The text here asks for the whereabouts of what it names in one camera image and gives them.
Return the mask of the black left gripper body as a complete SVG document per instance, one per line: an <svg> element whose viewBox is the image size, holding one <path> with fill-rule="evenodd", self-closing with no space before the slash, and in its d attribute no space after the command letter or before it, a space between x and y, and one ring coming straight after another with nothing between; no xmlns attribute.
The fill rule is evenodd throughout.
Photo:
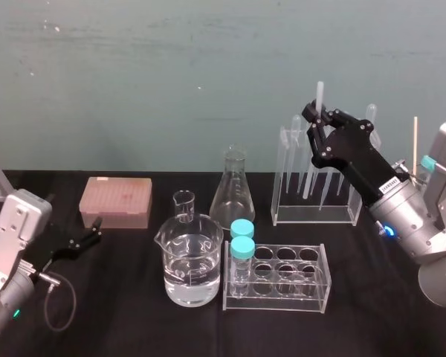
<svg viewBox="0 0 446 357"><path fill-rule="evenodd" d="M48 249L44 263L40 266L40 271L45 272L48 267L57 260L76 260L84 253L80 253L81 239L70 239L65 245L61 245L58 248L53 248L51 250Z"/></svg>

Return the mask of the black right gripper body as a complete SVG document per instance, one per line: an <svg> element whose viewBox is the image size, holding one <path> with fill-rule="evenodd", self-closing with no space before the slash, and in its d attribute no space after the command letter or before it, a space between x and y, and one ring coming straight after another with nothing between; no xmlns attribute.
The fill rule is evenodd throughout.
<svg viewBox="0 0 446 357"><path fill-rule="evenodd" d="M401 183L401 174L371 144L373 125L360 120L360 126L334 129L324 143L326 155L311 162L319 168L332 167L361 195L365 204L374 204Z"/></svg>

